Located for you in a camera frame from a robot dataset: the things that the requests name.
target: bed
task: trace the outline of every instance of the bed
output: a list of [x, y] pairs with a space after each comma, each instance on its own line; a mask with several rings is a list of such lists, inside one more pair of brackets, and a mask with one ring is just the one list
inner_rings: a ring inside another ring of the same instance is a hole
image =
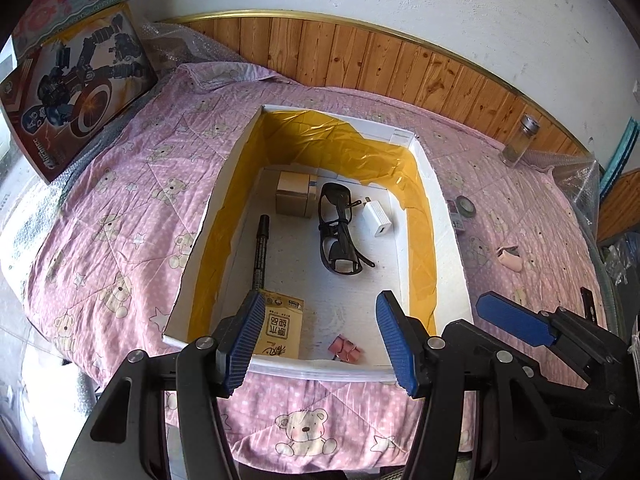
[[[183, 242], [197, 231], [223, 161], [264, 104], [412, 131], [445, 197], [463, 194], [476, 206], [475, 218], [465, 221], [466, 232], [458, 237], [472, 304], [495, 290], [534, 311], [562, 305], [581, 314], [584, 286], [593, 291], [604, 323], [587, 244], [550, 170], [509, 170], [498, 160], [499, 142], [379, 95], [309, 88], [248, 63], [184, 64], [79, 175], [28, 262], [27, 316], [98, 384], [109, 381], [131, 349], [175, 351], [161, 338], [180, 283], [181, 267], [171, 262], [189, 253]], [[510, 245], [524, 256], [521, 273], [496, 259], [496, 249]], [[526, 348], [476, 316], [474, 321], [537, 359], [546, 377], [580, 385], [546, 349]], [[176, 407], [175, 393], [167, 392], [167, 420], [173, 424]], [[264, 381], [257, 374], [248, 374], [231, 399], [220, 401], [235, 459], [286, 473], [403, 464], [420, 408], [395, 384]], [[307, 420], [315, 428], [309, 438], [322, 446], [290, 453], [291, 425]], [[460, 451], [472, 449], [473, 424], [468, 395]]]

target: transparent water bottle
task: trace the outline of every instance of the transparent water bottle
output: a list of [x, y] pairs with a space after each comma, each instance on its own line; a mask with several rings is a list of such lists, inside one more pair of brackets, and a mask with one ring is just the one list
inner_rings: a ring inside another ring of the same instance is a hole
[[527, 151], [533, 137], [540, 129], [540, 124], [530, 115], [524, 115], [520, 120], [519, 128], [508, 140], [506, 146], [500, 152], [500, 159], [510, 168], [515, 166]]

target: sunglasses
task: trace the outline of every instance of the sunglasses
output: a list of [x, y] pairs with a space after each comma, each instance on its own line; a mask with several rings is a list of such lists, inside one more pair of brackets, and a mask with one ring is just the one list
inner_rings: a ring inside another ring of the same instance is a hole
[[[322, 216], [323, 198], [335, 206], [338, 218], [329, 220]], [[327, 182], [322, 186], [318, 200], [320, 258], [322, 264], [336, 274], [345, 276], [358, 274], [362, 272], [363, 263], [369, 267], [376, 266], [356, 249], [349, 234], [348, 225], [353, 218], [351, 208], [360, 204], [362, 204], [362, 200], [351, 202], [351, 191], [342, 184]]]

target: white usb charger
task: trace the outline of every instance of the white usb charger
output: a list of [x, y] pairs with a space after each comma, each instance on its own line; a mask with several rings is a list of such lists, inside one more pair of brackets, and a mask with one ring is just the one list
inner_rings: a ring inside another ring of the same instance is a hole
[[372, 200], [368, 196], [364, 200], [364, 219], [371, 230], [371, 234], [380, 236], [387, 231], [391, 231], [391, 220], [389, 220], [385, 210], [382, 209], [380, 202]]

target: gold trim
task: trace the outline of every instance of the gold trim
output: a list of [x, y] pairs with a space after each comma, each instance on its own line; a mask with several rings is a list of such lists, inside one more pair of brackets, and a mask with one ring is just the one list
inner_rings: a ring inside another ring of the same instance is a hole
[[428, 50], [447, 56], [458, 63], [471, 68], [483, 75], [485, 78], [490, 79], [498, 83], [503, 88], [514, 94], [516, 97], [521, 98], [527, 105], [533, 106], [540, 111], [547, 119], [551, 121], [553, 126], [556, 126], [562, 133], [564, 133], [569, 139], [572, 140], [577, 146], [579, 146], [585, 154], [589, 153], [589, 150], [583, 143], [578, 140], [574, 134], [567, 130], [553, 115], [547, 112], [543, 107], [537, 104], [533, 99], [524, 95], [515, 86], [506, 82], [504, 79], [498, 77], [492, 72], [489, 72], [484, 67], [468, 60], [466, 57], [460, 56], [446, 48], [443, 48], [430, 41], [423, 40], [411, 34], [393, 30], [392, 28], [384, 27], [383, 25], [376, 25], [375, 23], [362, 22], [361, 20], [355, 20], [353, 18], [345, 18], [343, 16], [333, 16], [331, 14], [321, 14], [320, 12], [305, 12], [304, 10], [275, 10], [275, 9], [245, 9], [245, 10], [221, 10], [219, 12], [203, 12], [201, 14], [188, 14], [186, 16], [177, 16], [175, 18], [169, 18], [164, 20], [167, 23], [189, 23], [199, 22], [200, 20], [219, 20], [220, 18], [292, 18], [295, 20], [311, 20], [313, 22], [327, 22], [334, 23], [335, 25], [349, 25], [351, 27], [358, 27], [369, 32], [381, 32], [387, 34], [398, 40], [408, 41], [409, 43], [416, 44], [424, 47]]

